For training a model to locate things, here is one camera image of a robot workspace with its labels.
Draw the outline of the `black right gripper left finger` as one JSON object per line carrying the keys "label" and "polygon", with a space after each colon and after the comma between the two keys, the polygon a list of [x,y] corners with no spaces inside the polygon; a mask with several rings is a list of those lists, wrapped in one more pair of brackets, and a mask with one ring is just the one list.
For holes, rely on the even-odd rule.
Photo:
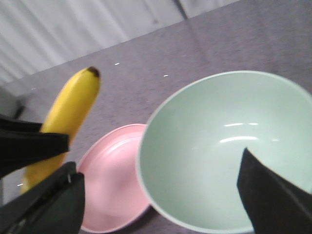
{"label": "black right gripper left finger", "polygon": [[[0,176],[69,150],[69,136],[40,132],[42,124],[0,116]],[[1,206],[2,234],[77,234],[84,215],[84,175],[67,162]]]}

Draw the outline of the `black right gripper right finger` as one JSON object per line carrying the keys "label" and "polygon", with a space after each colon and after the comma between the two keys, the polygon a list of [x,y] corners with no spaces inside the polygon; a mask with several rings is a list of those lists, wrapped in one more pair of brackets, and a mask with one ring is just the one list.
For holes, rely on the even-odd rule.
{"label": "black right gripper right finger", "polygon": [[256,234],[310,234],[312,195],[244,149],[236,186]]}

